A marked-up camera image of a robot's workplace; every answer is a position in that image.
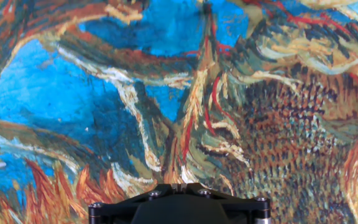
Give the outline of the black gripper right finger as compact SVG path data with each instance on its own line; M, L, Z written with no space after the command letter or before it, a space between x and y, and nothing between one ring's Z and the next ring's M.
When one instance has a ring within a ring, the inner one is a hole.
M270 200L266 197L237 198L203 187L199 183L179 184L179 203L186 223L271 224Z

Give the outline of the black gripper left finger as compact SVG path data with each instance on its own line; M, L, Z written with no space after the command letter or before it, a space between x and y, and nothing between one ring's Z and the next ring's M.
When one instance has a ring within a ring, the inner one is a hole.
M151 191L129 198L119 203L95 202L88 206L88 223L113 223L115 217L135 215L145 202L178 192L179 184L158 184Z

